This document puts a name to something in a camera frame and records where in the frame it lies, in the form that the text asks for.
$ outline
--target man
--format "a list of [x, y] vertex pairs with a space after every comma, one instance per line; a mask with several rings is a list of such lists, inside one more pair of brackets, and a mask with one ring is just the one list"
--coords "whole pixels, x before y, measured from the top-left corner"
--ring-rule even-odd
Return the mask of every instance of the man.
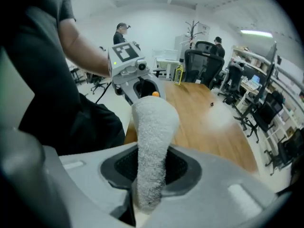
[[116, 27], [116, 32], [113, 37], [114, 45], [126, 42], [124, 35], [128, 32], [128, 26], [125, 23], [119, 23]]
[[71, 0], [16, 0], [4, 12], [1, 38], [19, 74], [35, 93], [20, 130], [38, 138], [59, 155], [119, 146], [124, 131], [104, 105], [79, 94], [66, 57], [80, 68], [109, 76], [107, 57], [76, 28]]
[[214, 54], [218, 54], [219, 57], [224, 58], [224, 56], [225, 56], [225, 50], [224, 50], [224, 48], [222, 47], [222, 38], [221, 38], [221, 37], [218, 37], [218, 36], [215, 37], [215, 39], [214, 39], [214, 44], [215, 44], [216, 47], [217, 47], [217, 51], [216, 51], [216, 52], [213, 51]]

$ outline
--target cable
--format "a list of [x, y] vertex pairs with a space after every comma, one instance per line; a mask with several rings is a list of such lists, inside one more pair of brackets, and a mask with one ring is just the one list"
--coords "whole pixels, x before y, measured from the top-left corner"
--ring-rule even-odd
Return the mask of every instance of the cable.
[[110, 87], [110, 85], [112, 84], [112, 81], [109, 83], [109, 85], [105, 88], [103, 94], [101, 95], [101, 97], [104, 96], [104, 94], [106, 93], [107, 89]]

